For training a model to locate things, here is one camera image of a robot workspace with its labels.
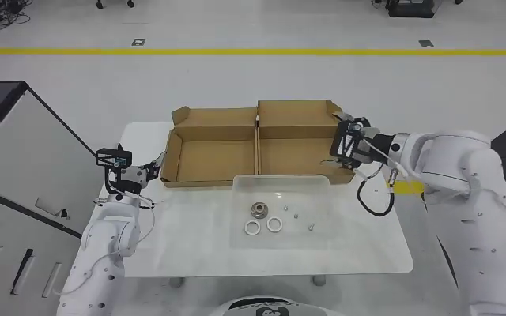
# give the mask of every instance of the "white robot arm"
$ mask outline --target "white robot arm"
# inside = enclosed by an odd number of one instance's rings
[[[330,154],[343,167],[379,161],[423,182],[429,224],[470,313],[506,315],[506,182],[489,138],[468,131],[389,136],[348,116]]]
[[[110,315],[125,277],[123,258],[134,254],[137,245],[153,230],[151,227],[139,238],[141,200],[151,211],[154,207],[139,193],[149,180],[157,177],[164,153],[140,167],[132,167],[131,152],[122,149],[101,149],[96,155],[97,164],[106,167],[106,187],[110,194],[106,201],[98,201],[100,213],[83,232],[70,275],[63,291],[57,293],[61,295],[58,316]],[[116,174],[113,184],[108,178],[110,173]]]

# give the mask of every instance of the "box flap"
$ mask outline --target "box flap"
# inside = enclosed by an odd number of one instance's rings
[[[255,107],[190,109],[181,107],[172,112],[174,127],[255,126]]]
[[[259,126],[336,126],[339,111],[330,100],[259,101]]]
[[[172,112],[172,122],[174,122],[174,126],[180,124],[182,121],[187,119],[190,114],[189,107],[181,107]]]
[[[160,179],[163,182],[175,182],[177,180],[182,143],[181,138],[172,130],[168,135],[167,153],[160,173]]]

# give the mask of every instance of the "transparent tray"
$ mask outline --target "transparent tray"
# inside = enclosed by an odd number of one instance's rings
[[[237,175],[232,187],[230,246],[326,249],[331,222],[329,188],[329,180],[321,175]],[[256,202],[265,203],[269,212],[265,218],[256,219],[260,223],[260,233],[248,235],[244,225],[249,220],[255,220],[251,207]],[[267,221],[272,216],[279,217],[283,222],[283,228],[277,233],[267,229]],[[277,224],[277,221],[271,221],[271,227],[276,228]]]

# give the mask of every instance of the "open cardboard box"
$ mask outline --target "open cardboard box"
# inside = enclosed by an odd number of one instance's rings
[[[254,107],[173,111],[161,181],[166,187],[231,186],[236,175],[256,175],[256,115]]]
[[[329,159],[342,111],[330,100],[259,101],[259,175],[325,175],[348,183],[350,170],[320,164]]]

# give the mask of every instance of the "white ring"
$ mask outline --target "white ring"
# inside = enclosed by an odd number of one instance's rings
[[[249,231],[247,229],[247,226],[249,224],[256,224],[256,231]],[[246,222],[246,224],[244,225],[244,232],[247,233],[248,235],[257,235],[258,233],[260,233],[260,223],[257,221],[257,220],[249,220]]]
[[[279,227],[278,229],[273,229],[271,226],[270,226],[270,222],[272,220],[277,220],[279,222]],[[283,222],[281,221],[281,219],[279,217],[276,217],[276,216],[272,216],[269,220],[267,220],[267,229],[269,229],[270,231],[272,232],[278,232],[280,231],[281,229],[283,228]]]

